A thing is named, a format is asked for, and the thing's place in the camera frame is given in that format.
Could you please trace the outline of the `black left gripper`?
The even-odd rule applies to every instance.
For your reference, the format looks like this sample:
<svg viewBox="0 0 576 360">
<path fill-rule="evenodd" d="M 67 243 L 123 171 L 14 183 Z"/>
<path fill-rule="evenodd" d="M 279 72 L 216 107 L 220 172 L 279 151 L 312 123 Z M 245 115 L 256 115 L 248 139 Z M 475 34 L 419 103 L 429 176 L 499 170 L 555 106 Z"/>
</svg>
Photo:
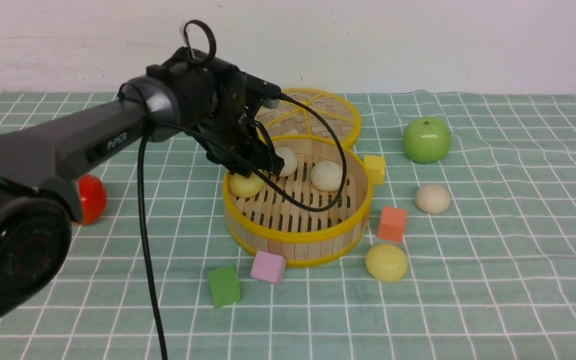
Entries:
<svg viewBox="0 0 576 360">
<path fill-rule="evenodd" d="M 214 142 L 203 142 L 206 157 L 228 169 L 230 174 L 244 178 L 266 172 L 279 175 L 285 166 L 284 158 L 270 152 L 258 135 L 255 118 L 246 117 L 246 75 L 244 71 L 227 73 L 218 87 L 217 107 L 208 120 L 198 124 L 204 136 Z M 236 159 L 240 155 L 244 161 Z"/>
</svg>

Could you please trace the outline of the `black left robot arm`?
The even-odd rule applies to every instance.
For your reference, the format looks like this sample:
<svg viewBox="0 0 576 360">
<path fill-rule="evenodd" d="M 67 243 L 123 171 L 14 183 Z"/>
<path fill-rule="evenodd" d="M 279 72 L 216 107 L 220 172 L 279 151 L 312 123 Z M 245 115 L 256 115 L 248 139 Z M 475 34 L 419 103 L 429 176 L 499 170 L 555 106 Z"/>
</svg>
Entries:
<svg viewBox="0 0 576 360">
<path fill-rule="evenodd" d="M 105 104 L 0 134 L 0 318 L 48 285 L 82 223 L 78 180 L 134 142 L 185 132 L 208 159 L 245 176 L 281 160 L 244 121 L 281 88 L 200 50 L 179 48 Z"/>
</svg>

